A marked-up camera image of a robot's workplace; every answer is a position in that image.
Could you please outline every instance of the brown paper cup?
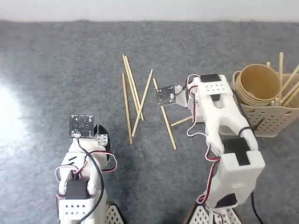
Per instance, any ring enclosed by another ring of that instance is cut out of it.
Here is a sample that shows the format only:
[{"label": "brown paper cup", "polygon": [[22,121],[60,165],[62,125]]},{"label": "brown paper cup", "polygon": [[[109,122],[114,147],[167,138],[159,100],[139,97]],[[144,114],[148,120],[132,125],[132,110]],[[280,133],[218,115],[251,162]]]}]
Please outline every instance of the brown paper cup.
[{"label": "brown paper cup", "polygon": [[239,90],[248,98],[270,104],[280,91],[280,83],[275,70],[263,64],[251,64],[238,76]]}]

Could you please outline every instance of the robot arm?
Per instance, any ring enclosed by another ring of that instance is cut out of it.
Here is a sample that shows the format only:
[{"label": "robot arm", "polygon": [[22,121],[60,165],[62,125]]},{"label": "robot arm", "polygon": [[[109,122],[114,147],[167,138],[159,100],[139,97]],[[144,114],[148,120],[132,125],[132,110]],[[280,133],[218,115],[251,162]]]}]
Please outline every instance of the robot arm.
[{"label": "robot arm", "polygon": [[[247,128],[249,124],[233,99],[225,76],[193,76],[193,81],[186,83],[187,97],[183,97],[185,91],[182,91],[178,94],[180,98],[176,99],[176,103],[191,110],[193,122],[205,122],[206,143],[220,158],[214,162],[218,162],[217,173],[199,200],[202,201],[205,194],[208,194],[205,200],[207,207],[233,208],[244,203],[251,194],[265,163],[258,151],[255,136]],[[175,90],[179,92],[181,87],[177,86]],[[219,129],[223,127],[230,128],[239,137],[222,142]]]},{"label": "robot arm", "polygon": [[[60,223],[104,224],[107,193],[103,188],[102,172],[111,172],[117,167],[114,155],[107,151],[110,149],[108,133],[102,126],[93,127],[92,115],[72,115],[70,135],[74,137],[73,142],[56,169]],[[97,167],[83,149],[92,156]],[[114,158],[115,167],[105,170],[109,158]]]}]

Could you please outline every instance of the gray carpet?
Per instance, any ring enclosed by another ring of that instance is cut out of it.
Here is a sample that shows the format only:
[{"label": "gray carpet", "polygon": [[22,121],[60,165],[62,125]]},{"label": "gray carpet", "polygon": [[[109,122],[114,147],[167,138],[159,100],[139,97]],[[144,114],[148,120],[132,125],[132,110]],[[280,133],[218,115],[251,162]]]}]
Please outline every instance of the gray carpet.
[{"label": "gray carpet", "polygon": [[[128,143],[121,73],[129,57],[140,96],[150,69],[160,87],[192,73],[221,73],[270,61],[285,72],[299,59],[299,24],[234,22],[0,22],[0,223],[57,222],[54,169],[67,152],[71,113],[92,113],[110,132],[119,166],[105,175],[109,200],[130,224],[179,224],[203,192],[210,163],[190,122],[173,128],[174,151],[151,83],[134,145]],[[131,122],[136,117],[131,93]],[[190,115],[166,107],[170,122]],[[204,125],[197,125],[203,130]],[[256,208],[267,224],[299,220],[299,122],[258,139],[266,168]],[[250,200],[237,208],[257,223]]]}]

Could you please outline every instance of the beige plastic basket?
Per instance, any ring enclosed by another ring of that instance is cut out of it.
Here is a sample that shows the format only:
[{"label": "beige plastic basket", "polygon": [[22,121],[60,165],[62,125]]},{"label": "beige plastic basket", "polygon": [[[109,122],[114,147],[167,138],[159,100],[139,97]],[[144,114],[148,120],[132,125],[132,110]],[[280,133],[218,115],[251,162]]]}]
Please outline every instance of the beige plastic basket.
[{"label": "beige plastic basket", "polygon": [[[231,82],[231,88],[235,89],[235,80],[239,73],[235,73]],[[290,74],[283,74],[283,83],[288,79]],[[284,90],[284,96],[297,82],[299,75],[296,75]],[[299,93],[289,103],[289,107],[283,106],[249,106],[241,104],[242,109],[249,118],[252,126],[256,126],[263,118],[263,122],[259,125],[255,134],[257,137],[274,138],[290,123],[299,118]],[[222,128],[220,133],[223,135],[234,135],[229,128]]]}]

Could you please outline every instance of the black cable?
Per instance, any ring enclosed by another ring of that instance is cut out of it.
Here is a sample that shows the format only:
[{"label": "black cable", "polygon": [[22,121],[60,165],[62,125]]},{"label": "black cable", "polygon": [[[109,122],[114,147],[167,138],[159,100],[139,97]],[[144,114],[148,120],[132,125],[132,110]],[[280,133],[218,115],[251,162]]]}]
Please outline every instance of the black cable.
[{"label": "black cable", "polygon": [[224,224],[222,215],[221,215],[220,213],[216,212],[216,211],[212,211],[212,212],[214,212],[214,213],[216,213],[217,215],[219,215],[220,218],[221,218],[221,224]]},{"label": "black cable", "polygon": [[97,169],[97,172],[100,176],[100,180],[101,180],[101,193],[100,193],[100,196],[96,202],[96,204],[93,206],[93,208],[83,217],[79,220],[79,222],[77,222],[77,224],[81,224],[85,219],[87,219],[92,213],[93,211],[96,210],[96,208],[98,207],[98,205],[100,204],[101,200],[102,200],[102,197],[103,197],[103,194],[104,194],[104,179],[103,179],[103,176],[102,176],[102,173],[101,173],[101,170],[100,168],[98,167],[96,161],[94,160],[94,158],[90,155],[90,153],[84,149],[81,145],[80,145],[80,142],[79,142],[79,138],[76,138],[77,139],[77,142],[78,142],[78,146],[85,152],[85,154],[90,158],[90,160],[93,162],[95,168]]},{"label": "black cable", "polygon": [[178,92],[178,93],[176,93],[176,94],[174,94],[174,96],[176,97],[178,94],[180,94],[183,90],[185,90],[186,89],[186,85],[184,85],[183,86],[183,88],[181,89],[181,91],[180,92]]},{"label": "black cable", "polygon": [[251,205],[252,205],[252,209],[253,209],[254,214],[256,215],[257,219],[260,221],[260,224],[263,224],[262,219],[260,218],[260,216],[256,212],[256,206],[254,205],[253,191],[251,192]]}]

